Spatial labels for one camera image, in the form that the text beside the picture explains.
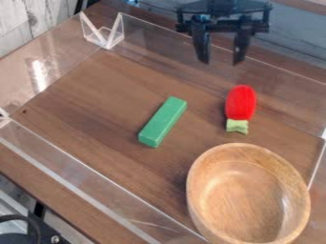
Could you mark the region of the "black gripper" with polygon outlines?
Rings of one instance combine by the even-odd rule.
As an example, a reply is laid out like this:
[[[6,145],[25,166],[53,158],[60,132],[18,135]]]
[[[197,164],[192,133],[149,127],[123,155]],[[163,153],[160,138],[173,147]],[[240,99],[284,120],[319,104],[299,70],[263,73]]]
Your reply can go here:
[[[191,32],[197,59],[209,62],[209,33],[235,32],[232,64],[244,60],[251,35],[268,32],[272,5],[259,0],[195,0],[176,7],[176,31]]]

